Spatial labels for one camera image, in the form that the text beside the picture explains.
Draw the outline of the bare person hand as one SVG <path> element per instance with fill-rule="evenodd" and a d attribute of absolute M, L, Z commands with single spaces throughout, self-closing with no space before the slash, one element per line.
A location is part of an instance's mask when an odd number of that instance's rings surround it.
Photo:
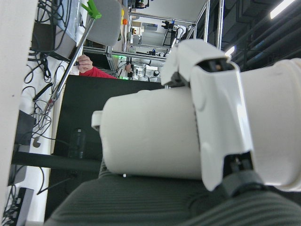
<path fill-rule="evenodd" d="M 93 63 L 88 56 L 81 55 L 77 58 L 77 61 L 79 63 L 79 72 L 80 73 L 85 73 L 85 72 L 93 69 Z"/>

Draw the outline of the white grey right robot hand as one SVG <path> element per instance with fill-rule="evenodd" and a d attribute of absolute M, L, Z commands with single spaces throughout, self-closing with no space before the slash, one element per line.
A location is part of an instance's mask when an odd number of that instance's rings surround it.
<path fill-rule="evenodd" d="M 47 226 L 298 226 L 301 61 L 240 72 L 203 40 L 172 49 L 166 89 L 92 114 L 109 173 L 81 184 Z"/>

